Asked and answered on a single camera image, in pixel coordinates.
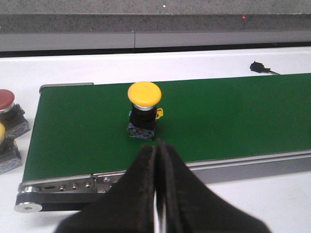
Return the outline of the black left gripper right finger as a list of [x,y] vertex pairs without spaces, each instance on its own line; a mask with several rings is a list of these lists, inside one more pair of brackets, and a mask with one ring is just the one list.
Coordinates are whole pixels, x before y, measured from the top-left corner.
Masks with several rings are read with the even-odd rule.
[[268,233],[261,220],[220,198],[185,165],[173,145],[159,140],[156,190],[168,233]]

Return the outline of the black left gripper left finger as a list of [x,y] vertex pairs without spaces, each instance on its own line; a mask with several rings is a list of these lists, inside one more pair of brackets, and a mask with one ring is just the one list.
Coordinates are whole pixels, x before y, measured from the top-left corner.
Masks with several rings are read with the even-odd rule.
[[156,149],[142,146],[134,162],[94,203],[63,220],[57,233],[154,232]]

